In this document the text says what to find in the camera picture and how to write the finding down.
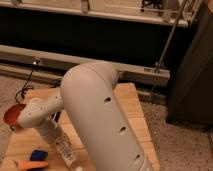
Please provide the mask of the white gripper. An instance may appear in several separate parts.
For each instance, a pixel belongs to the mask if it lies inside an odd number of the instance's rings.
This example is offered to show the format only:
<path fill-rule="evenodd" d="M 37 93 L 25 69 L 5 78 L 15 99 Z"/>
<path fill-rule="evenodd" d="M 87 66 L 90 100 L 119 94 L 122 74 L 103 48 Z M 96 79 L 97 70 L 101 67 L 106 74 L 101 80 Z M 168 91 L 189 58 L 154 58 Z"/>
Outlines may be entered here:
<path fill-rule="evenodd" d="M 48 144 L 53 143 L 61 134 L 62 129 L 58 123 L 51 118 L 46 118 L 37 127 L 37 132 L 41 138 Z"/>

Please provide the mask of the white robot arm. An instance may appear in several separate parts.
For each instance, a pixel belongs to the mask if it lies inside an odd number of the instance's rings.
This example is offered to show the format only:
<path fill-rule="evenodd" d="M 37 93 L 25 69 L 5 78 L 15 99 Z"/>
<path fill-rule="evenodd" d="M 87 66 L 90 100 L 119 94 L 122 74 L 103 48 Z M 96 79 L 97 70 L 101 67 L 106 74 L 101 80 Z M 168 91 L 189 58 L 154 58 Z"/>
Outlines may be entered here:
<path fill-rule="evenodd" d="M 35 128 L 61 155 L 71 171 L 86 171 L 71 142 L 50 116 L 64 110 L 96 171 L 153 171 L 114 89 L 118 71 L 104 61 L 69 69 L 60 89 L 46 100 L 33 98 L 18 116 L 22 128 Z"/>

